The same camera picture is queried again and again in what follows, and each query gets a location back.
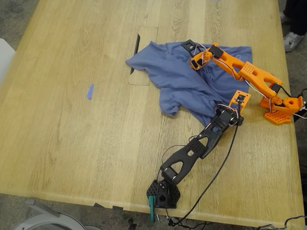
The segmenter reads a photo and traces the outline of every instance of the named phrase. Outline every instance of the mounting hole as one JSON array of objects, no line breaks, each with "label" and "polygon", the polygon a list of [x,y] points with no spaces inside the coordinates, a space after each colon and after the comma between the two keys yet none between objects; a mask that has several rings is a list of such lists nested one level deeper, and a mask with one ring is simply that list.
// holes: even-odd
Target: mounting hole
[{"label": "mounting hole", "polygon": [[161,202],[164,202],[164,201],[166,201],[166,197],[164,195],[161,195],[161,196],[159,196],[159,200]]}]

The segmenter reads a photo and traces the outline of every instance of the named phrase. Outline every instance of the sneaker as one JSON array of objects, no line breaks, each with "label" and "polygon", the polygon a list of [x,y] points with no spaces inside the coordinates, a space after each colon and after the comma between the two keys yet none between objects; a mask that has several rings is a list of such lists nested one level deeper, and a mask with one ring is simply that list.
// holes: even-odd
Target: sneaker
[{"label": "sneaker", "polygon": [[291,22],[291,18],[287,17],[282,11],[279,12],[279,17],[282,24]]},{"label": "sneaker", "polygon": [[291,52],[303,38],[304,36],[297,35],[293,32],[288,33],[286,37],[283,38],[284,50],[286,52]]}]

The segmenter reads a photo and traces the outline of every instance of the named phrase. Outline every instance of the blue tape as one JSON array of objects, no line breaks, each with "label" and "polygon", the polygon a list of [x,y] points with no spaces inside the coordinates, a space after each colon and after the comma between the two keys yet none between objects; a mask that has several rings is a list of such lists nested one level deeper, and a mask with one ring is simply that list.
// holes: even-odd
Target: blue tape
[{"label": "blue tape", "polygon": [[91,84],[90,88],[88,89],[87,95],[86,95],[87,99],[92,98],[93,89],[94,89],[94,84]]}]

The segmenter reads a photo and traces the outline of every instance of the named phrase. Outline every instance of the wood grain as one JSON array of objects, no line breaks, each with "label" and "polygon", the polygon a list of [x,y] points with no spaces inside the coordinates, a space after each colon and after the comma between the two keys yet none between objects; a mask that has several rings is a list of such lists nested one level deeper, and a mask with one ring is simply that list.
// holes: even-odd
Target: wood grain
[{"label": "wood grain", "polygon": [[[138,35],[140,36],[139,51],[145,48],[151,41],[156,42],[158,28],[152,26],[140,26]],[[135,70],[129,75],[130,85],[149,85],[150,79],[144,70]]]},{"label": "wood grain", "polygon": [[[162,153],[203,127],[183,108],[162,114],[153,84],[128,84],[140,26],[157,27],[157,43],[252,46],[253,63],[289,90],[277,1],[41,0],[0,86],[0,193],[149,212],[145,192]],[[230,157],[189,218],[282,227],[304,213],[294,124],[265,120],[250,93]],[[233,131],[178,185],[170,215],[192,207]]]}]

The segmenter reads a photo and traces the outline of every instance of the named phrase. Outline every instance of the black cable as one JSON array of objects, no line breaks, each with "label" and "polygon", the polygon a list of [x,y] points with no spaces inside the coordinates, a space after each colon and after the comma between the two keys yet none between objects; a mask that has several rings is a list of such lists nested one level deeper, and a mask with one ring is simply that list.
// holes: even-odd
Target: black cable
[{"label": "black cable", "polygon": [[164,162],[163,162],[163,157],[164,157],[165,153],[166,153],[169,149],[171,149],[172,147],[175,147],[175,146],[185,146],[185,145],[173,145],[173,146],[169,147],[167,150],[165,150],[165,152],[163,153],[163,155],[162,155],[162,157],[161,157],[162,164],[164,163]]},{"label": "black cable", "polygon": [[195,138],[195,137],[198,137],[198,135],[189,137],[189,142],[191,141],[191,138]]},{"label": "black cable", "polygon": [[[238,118],[240,118],[240,109],[241,109],[241,103],[238,103]],[[222,170],[225,162],[227,161],[228,157],[229,157],[229,154],[230,154],[230,151],[231,151],[231,148],[232,148],[232,145],[235,141],[235,137],[236,137],[236,132],[238,130],[238,125],[236,126],[236,129],[235,129],[235,132],[234,132],[234,137],[232,138],[232,141],[231,141],[231,144],[230,144],[230,147],[229,147],[229,151],[221,165],[221,167],[219,168],[219,170],[217,171],[216,175],[213,177],[213,179],[210,181],[210,183],[207,185],[207,187],[203,190],[202,194],[200,195],[200,197],[197,199],[196,203],[194,204],[194,206],[191,208],[191,210],[180,220],[178,221],[177,223],[173,223],[172,226],[176,226],[178,225],[179,223],[181,223],[192,211],[193,209],[196,207],[196,205],[198,204],[198,202],[201,200],[202,196],[205,194],[205,192],[208,190],[208,188],[210,187],[210,185],[212,185],[212,183],[215,181],[215,179],[217,178],[218,174],[220,173],[220,171]]]},{"label": "black cable", "polygon": [[287,223],[288,223],[289,220],[292,220],[292,219],[299,219],[299,218],[302,218],[302,217],[307,218],[307,216],[298,216],[298,217],[291,217],[291,218],[287,219],[287,220],[284,222],[284,228],[287,228]]},{"label": "black cable", "polygon": [[166,153],[170,148],[175,147],[175,146],[185,146],[185,145],[173,145],[173,146],[169,147],[167,150],[165,150],[165,152],[163,153],[163,155],[162,155],[162,157],[161,157],[162,164],[164,164],[164,162],[163,162],[163,157],[164,157],[165,153]]},{"label": "black cable", "polygon": [[303,90],[301,91],[301,95],[302,95],[302,97],[303,97],[303,92],[304,92],[305,90],[307,90],[307,88],[306,88],[306,89],[303,89]]},{"label": "black cable", "polygon": [[288,97],[291,97],[291,95],[284,89],[284,87],[283,86],[280,86],[282,89],[283,89],[283,91],[288,95]]},{"label": "black cable", "polygon": [[207,225],[207,222],[205,221],[204,223],[200,223],[200,224],[197,224],[195,227],[189,227],[189,226],[187,226],[187,225],[183,225],[182,223],[180,223],[180,224],[178,224],[179,226],[181,226],[181,227],[183,227],[183,228],[185,228],[185,229],[196,229],[198,226],[200,226],[200,225],[203,225],[203,227],[202,227],[202,229],[201,230],[203,230],[204,228],[205,228],[205,226]]},{"label": "black cable", "polygon": [[288,218],[285,222],[284,222],[284,227],[283,228],[277,228],[272,224],[268,224],[268,225],[263,225],[263,226],[259,226],[257,227],[258,230],[260,229],[267,229],[267,228],[272,228],[274,230],[285,230],[287,228],[287,223],[288,221],[292,220],[292,219],[299,219],[299,218],[307,218],[307,216],[298,216],[298,217],[291,217]]},{"label": "black cable", "polygon": [[300,166],[303,166],[303,167],[305,167],[305,168],[307,168],[307,166],[306,165],[303,165],[303,164],[299,164]]}]

